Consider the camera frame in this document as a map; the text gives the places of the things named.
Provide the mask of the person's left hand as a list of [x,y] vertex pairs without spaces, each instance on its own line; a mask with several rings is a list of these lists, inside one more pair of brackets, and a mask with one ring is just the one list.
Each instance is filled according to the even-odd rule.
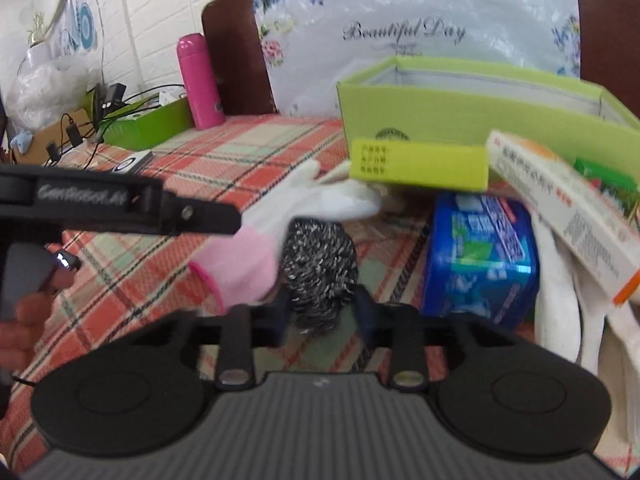
[[29,366],[56,296],[75,272],[50,252],[10,255],[1,279],[1,381]]

